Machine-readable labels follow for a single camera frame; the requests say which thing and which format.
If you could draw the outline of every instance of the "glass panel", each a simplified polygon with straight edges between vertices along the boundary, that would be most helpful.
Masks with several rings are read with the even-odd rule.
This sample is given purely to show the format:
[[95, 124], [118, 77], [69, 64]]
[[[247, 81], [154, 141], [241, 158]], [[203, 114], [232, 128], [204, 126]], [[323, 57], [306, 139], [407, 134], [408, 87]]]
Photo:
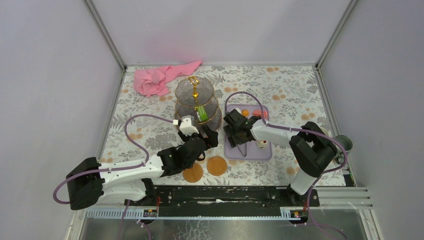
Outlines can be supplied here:
[[[348, 239], [367, 239], [361, 217], [356, 210], [313, 210], [317, 223], [331, 225], [343, 231]], [[119, 219], [88, 218], [82, 229], [82, 240], [116, 240]], [[327, 240], [315, 226], [297, 226], [285, 220], [155, 220], [149, 224], [154, 240]], [[337, 239], [343, 239], [334, 230], [327, 230]], [[135, 220], [122, 224], [122, 239], [148, 239], [146, 227]]]

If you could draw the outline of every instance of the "metal frame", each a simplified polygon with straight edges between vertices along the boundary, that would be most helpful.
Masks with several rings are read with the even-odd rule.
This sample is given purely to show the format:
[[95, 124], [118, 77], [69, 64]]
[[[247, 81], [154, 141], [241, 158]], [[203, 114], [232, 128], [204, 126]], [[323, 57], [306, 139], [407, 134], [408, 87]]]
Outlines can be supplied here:
[[104, 126], [103, 134], [101, 135], [100, 146], [98, 147], [97, 154], [96, 154], [97, 159], [100, 159], [102, 157], [103, 149], [105, 149], [106, 138], [108, 137], [109, 130], [111, 129], [112, 117], [114, 116], [115, 109], [117, 107], [118, 97], [121, 94], [121, 87], [124, 82], [124, 78], [126, 74], [127, 73], [125, 72], [125, 70], [122, 70], [120, 79], [115, 89], [115, 93], [113, 95], [112, 105], [110, 106], [109, 114], [107, 116], [107, 122], [106, 122], [106, 125]]
[[346, 24], [346, 21], [348, 20], [349, 16], [351, 15], [352, 11], [354, 10], [356, 4], [359, 0], [350, 0], [349, 4], [346, 7], [346, 10], [344, 10], [343, 15], [340, 18], [340, 21], [338, 22], [337, 26], [335, 27], [334, 32], [332, 33], [330, 40], [328, 41], [327, 45], [324, 48], [324, 51], [322, 52], [321, 56], [319, 57], [318, 61], [316, 62], [316, 67], [318, 69], [321, 68], [324, 61], [327, 58], [327, 55], [333, 48], [334, 43], [336, 42], [340, 32], [342, 31], [343, 27]]
[[[311, 207], [319, 210], [357, 210], [361, 217], [361, 221], [365, 233], [370, 240], [382, 240], [382, 233], [375, 218], [375, 212], [370, 200], [370, 195], [365, 187], [316, 187], [320, 207]], [[148, 206], [130, 206], [128, 208], [128, 216], [125, 219], [151, 219], [149, 217], [140, 217], [142, 209], [150, 209]], [[266, 220], [266, 221], [286, 221], [284, 212], [287, 210], [301, 210], [302, 207], [282, 207], [282, 217], [158, 217], [161, 220]], [[89, 209], [75, 211], [72, 222], [68, 228], [64, 240], [78, 240], [83, 230], [84, 221], [86, 218], [101, 218], [101, 219], [120, 219], [125, 206], [93, 206]]]
[[[333, 105], [331, 103], [326, 84], [323, 81], [321, 71], [315, 68], [314, 74], [315, 74], [316, 82], [318, 83], [318, 90], [319, 90], [319, 93], [321, 94], [322, 103], [324, 104], [325, 113], [327, 114], [329, 118], [328, 120], [330, 122], [331, 132], [334, 136], [340, 135], [341, 132], [340, 132], [339, 124], [337, 122], [336, 114], [333, 111]], [[355, 178], [354, 171], [349, 161], [347, 162], [347, 165], [344, 168], [342, 168], [342, 171], [344, 175], [350, 174], [353, 180], [353, 184], [355, 186], [358, 185]]]
[[[99, 149], [97, 151], [97, 157], [100, 158], [104, 149], [104, 146], [106, 144], [106, 137], [108, 135], [111, 120], [113, 118], [113, 114], [116, 109], [116, 102], [118, 100], [118, 97], [120, 95], [120, 90], [122, 86], [123, 79], [125, 77], [125, 70], [127, 65], [125, 65], [124, 60], [122, 59], [118, 49], [116, 48], [114, 42], [112, 41], [111, 36], [109, 35], [94, 3], [92, 0], [82, 0], [89, 12], [89, 14], [92, 16], [97, 28], [99, 29], [100, 34], [102, 35], [104, 41], [106, 42], [107, 46], [109, 47], [113, 57], [115, 58], [117, 64], [122, 69], [122, 75], [121, 79], [117, 84], [116, 91], [113, 97], [112, 106], [109, 111], [108, 121], [106, 123], [105, 129], [103, 131], [102, 140], [99, 146]], [[341, 33], [343, 27], [345, 26], [347, 19], [351, 15], [353, 9], [357, 5], [359, 0], [350, 0], [349, 4], [347, 5], [339, 23], [337, 24], [334, 32], [332, 33], [331, 38], [329, 39], [327, 45], [325, 46], [325, 49], [323, 50], [321, 56], [319, 57], [318, 61], [316, 63], [293, 63], [293, 64], [280, 64], [281, 66], [313, 66], [314, 68], [314, 74], [315, 78], [318, 84], [318, 89], [321, 94], [324, 108], [326, 111], [327, 116], [329, 117], [331, 131], [334, 135], [340, 134], [340, 128], [337, 122], [337, 118], [335, 113], [333, 112], [333, 106], [330, 101], [328, 91], [325, 85], [325, 82], [323, 80], [323, 76], [321, 74], [321, 66], [326, 60], [326, 57], [328, 56], [329, 52], [331, 51], [333, 45], [335, 44], [339, 34]], [[234, 66], [235, 64], [208, 64], [209, 66]], [[251, 66], [252, 64], [238, 64], [238, 66]], [[254, 64], [255, 66], [268, 66], [270, 63], [263, 63], [263, 64]], [[352, 176], [353, 182], [356, 184], [355, 175], [352, 171], [351, 166], [347, 165], [348, 167], [345, 167], [342, 169], [343, 173], [349, 173]], [[380, 230], [380, 227], [378, 225], [378, 222], [376, 220], [374, 208], [368, 193], [368, 190], [365, 187], [316, 187], [315, 188], [318, 192], [318, 197], [320, 199], [321, 206], [317, 209], [333, 209], [333, 210], [343, 210], [343, 209], [357, 209], [358, 213], [361, 216], [363, 226], [365, 228], [366, 235], [368, 236], [368, 239], [379, 239], [382, 240], [382, 233]], [[121, 213], [124, 211], [123, 206], [110, 206], [115, 212], [121, 211]], [[140, 209], [143, 207], [131, 207], [134, 209]], [[101, 207], [93, 207], [90, 209], [90, 211], [100, 211]], [[74, 216], [72, 218], [71, 224], [69, 225], [65, 240], [78, 240], [80, 238], [80, 234], [83, 229], [84, 221], [88, 217], [87, 215], [88, 210], [78, 210], [75, 211]], [[170, 220], [176, 220], [177, 218], [174, 217], [168, 217]], [[194, 219], [193, 217], [178, 217], [178, 219]], [[240, 218], [240, 217], [223, 217], [223, 220], [255, 220], [255, 218]], [[272, 218], [260, 218], [261, 220], [269, 220]]]
[[110, 52], [115, 58], [116, 63], [119, 65], [120, 69], [124, 71], [126, 68], [125, 62], [122, 59], [121, 54], [119, 53], [117, 47], [115, 46], [114, 41], [112, 41], [112, 38], [109, 35], [109, 32], [106, 29], [105, 24], [103, 23], [102, 18], [100, 17], [99, 12], [96, 9], [96, 6], [94, 5], [92, 0], [82, 0], [82, 1], [84, 2], [84, 5], [88, 10], [88, 13], [91, 15], [95, 25], [97, 26], [98, 31], [100, 32], [101, 36], [106, 42], [107, 47], [109, 48]]
[[[129, 64], [126, 65], [127, 67], [158, 67], [158, 66], [168, 66], [169, 64]], [[315, 67], [316, 63], [275, 63], [275, 62], [268, 62], [268, 63], [207, 63], [202, 64], [202, 66], [312, 66]]]

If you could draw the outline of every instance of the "red item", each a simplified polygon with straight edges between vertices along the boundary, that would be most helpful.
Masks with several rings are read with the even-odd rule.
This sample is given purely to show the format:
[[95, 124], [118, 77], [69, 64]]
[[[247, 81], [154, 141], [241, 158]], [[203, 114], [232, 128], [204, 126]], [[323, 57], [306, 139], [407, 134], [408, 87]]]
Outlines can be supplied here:
[[253, 116], [257, 116], [257, 117], [261, 117], [263, 119], [268, 119], [268, 112], [266, 110], [263, 110], [263, 117], [262, 117], [262, 112], [260, 109], [256, 109], [252, 112]]

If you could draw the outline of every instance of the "purple tray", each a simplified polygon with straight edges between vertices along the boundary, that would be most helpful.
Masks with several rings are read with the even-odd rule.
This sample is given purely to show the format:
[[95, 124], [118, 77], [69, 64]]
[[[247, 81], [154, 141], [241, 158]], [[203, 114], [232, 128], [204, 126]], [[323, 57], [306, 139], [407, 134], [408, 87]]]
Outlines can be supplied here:
[[[240, 110], [246, 109], [249, 113], [252, 113], [256, 109], [261, 109], [259, 105], [246, 105], [246, 104], [229, 104], [227, 109], [228, 112], [231, 110], [239, 108]], [[268, 112], [268, 120], [270, 117], [270, 112], [266, 106], [263, 106], [263, 110]], [[255, 141], [249, 141], [245, 144], [238, 146], [243, 154], [246, 154], [246, 157], [240, 153], [240, 150], [235, 147], [231, 148], [230, 143], [227, 140], [227, 136], [225, 136], [224, 140], [224, 156], [230, 160], [240, 160], [240, 161], [269, 161], [273, 156], [272, 144], [269, 143], [267, 148], [261, 149], [256, 146]]]

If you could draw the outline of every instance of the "green object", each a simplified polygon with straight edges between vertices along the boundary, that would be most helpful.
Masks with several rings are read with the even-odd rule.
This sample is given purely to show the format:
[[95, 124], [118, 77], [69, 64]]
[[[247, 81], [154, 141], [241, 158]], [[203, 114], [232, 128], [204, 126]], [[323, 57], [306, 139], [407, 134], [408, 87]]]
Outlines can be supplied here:
[[200, 119], [200, 122], [204, 122], [206, 120], [208, 120], [208, 115], [206, 114], [206, 110], [204, 106], [199, 106], [197, 108], [197, 113], [198, 113], [198, 117]]

